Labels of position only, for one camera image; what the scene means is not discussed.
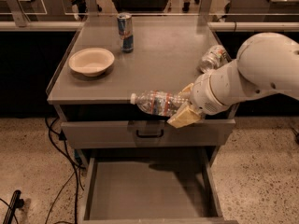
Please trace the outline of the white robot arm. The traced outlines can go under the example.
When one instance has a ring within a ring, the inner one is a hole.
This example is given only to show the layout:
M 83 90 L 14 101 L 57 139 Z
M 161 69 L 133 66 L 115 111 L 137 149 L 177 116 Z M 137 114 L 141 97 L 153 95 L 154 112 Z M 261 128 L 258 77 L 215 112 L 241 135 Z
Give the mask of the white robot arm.
M 299 43 L 285 35 L 260 33 L 246 40 L 236 58 L 210 69 L 185 88 L 185 102 L 167 123 L 193 124 L 232 105 L 284 94 L 299 99 Z

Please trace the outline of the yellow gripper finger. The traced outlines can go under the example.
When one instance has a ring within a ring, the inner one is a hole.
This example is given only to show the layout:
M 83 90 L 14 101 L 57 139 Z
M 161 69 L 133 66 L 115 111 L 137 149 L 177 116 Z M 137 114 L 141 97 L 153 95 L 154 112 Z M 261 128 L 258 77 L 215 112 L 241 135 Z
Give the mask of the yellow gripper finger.
M 184 99 L 188 99 L 190 97 L 191 91 L 192 91 L 193 84 L 190 83 L 186 87 L 184 87 L 178 95 Z
M 182 128 L 195 122 L 199 121 L 202 118 L 203 112 L 196 109 L 189 102 L 184 103 L 173 115 L 167 123 L 175 128 Z

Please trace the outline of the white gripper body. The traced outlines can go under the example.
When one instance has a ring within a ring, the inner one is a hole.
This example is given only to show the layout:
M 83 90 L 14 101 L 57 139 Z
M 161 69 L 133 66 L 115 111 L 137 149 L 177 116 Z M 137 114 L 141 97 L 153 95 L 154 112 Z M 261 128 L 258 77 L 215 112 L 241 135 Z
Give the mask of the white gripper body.
M 194 81 L 189 100 L 196 110 L 208 115 L 216 115 L 226 111 L 229 106 L 222 104 L 215 97 L 210 84 L 211 75 L 212 72 L 208 71 Z

